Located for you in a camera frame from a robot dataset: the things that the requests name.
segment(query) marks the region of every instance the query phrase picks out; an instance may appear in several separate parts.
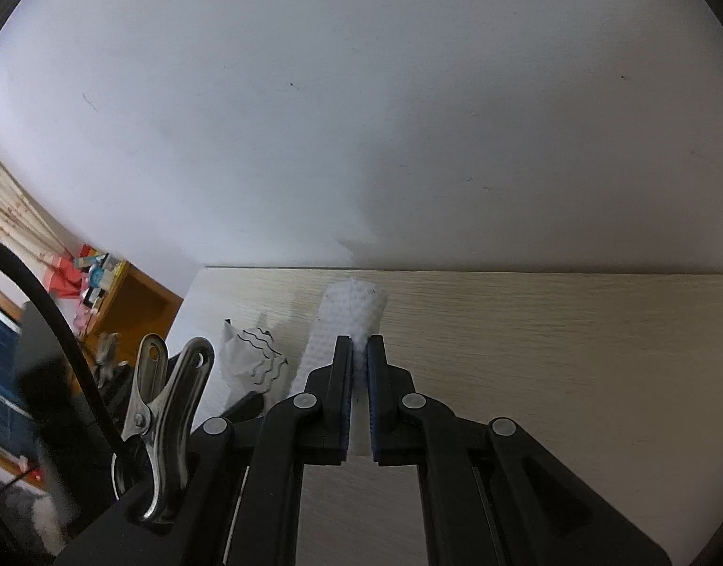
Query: metal clip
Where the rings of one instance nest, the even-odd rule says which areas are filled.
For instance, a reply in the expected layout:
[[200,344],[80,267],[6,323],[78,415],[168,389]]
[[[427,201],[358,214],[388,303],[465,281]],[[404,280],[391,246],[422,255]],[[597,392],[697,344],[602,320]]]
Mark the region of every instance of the metal clip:
[[[169,518],[189,482],[186,447],[214,357],[206,338],[192,338],[165,383],[168,348],[164,340],[148,334],[141,341],[121,437],[127,441],[140,436],[149,456],[155,487],[151,504],[141,515],[145,522]],[[130,485],[115,455],[111,474],[115,497],[120,498]]]

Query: curtain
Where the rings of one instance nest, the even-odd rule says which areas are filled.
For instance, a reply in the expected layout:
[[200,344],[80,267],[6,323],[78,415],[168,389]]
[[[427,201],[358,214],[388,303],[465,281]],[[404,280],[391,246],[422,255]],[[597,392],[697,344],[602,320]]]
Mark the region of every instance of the curtain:
[[60,297],[77,296],[81,273],[53,229],[0,163],[0,242]]

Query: black cable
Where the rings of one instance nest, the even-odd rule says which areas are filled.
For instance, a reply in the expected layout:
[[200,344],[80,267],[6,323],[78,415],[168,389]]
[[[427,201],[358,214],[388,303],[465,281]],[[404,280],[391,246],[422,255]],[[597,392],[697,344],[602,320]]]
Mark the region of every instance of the black cable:
[[68,363],[76,375],[78,385],[84,392],[87,404],[91,408],[96,423],[104,434],[110,448],[113,450],[124,469],[141,475],[138,464],[130,455],[129,449],[123,442],[120,433],[115,429],[115,424],[105,408],[100,391],[96,388],[94,377],[89,369],[89,365],[81,353],[81,347],[73,335],[71,328],[68,326],[66,319],[58,309],[55,302],[50,297],[47,290],[39,282],[38,278],[29,270],[20,258],[10,249],[0,242],[0,271],[5,274],[13,283],[15,283],[21,291],[33,302],[34,307],[38,310],[47,325],[53,331],[57,341],[62,347],[62,351],[66,354]]
[[39,467],[38,463],[31,464],[26,470],[21,472],[17,477],[13,477],[10,479],[5,485],[0,487],[0,494],[4,491],[7,491],[10,487],[13,487],[17,482],[19,482],[24,476],[26,476],[29,472],[34,472]]

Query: red object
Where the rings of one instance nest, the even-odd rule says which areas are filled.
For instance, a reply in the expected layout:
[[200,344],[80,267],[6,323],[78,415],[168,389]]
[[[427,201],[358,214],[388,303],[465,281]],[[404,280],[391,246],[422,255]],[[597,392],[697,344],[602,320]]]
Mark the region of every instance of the red object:
[[79,257],[89,257],[89,255],[96,255],[99,253],[94,247],[91,247],[88,244],[85,244],[83,247],[81,247],[81,251],[78,253]]
[[83,278],[83,272],[73,266],[73,257],[65,255],[58,260],[57,266],[47,268],[44,286],[50,293],[57,292],[58,298],[77,298],[81,294]]

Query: wooden table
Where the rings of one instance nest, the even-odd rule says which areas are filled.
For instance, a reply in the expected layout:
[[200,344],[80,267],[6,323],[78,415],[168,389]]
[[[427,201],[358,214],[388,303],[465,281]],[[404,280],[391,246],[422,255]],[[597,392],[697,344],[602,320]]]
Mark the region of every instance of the wooden table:
[[[206,268],[168,344],[258,322],[299,359],[323,289],[389,293],[389,363],[462,417],[510,416],[686,565],[723,519],[723,276]],[[415,474],[308,467],[298,564],[426,563]]]

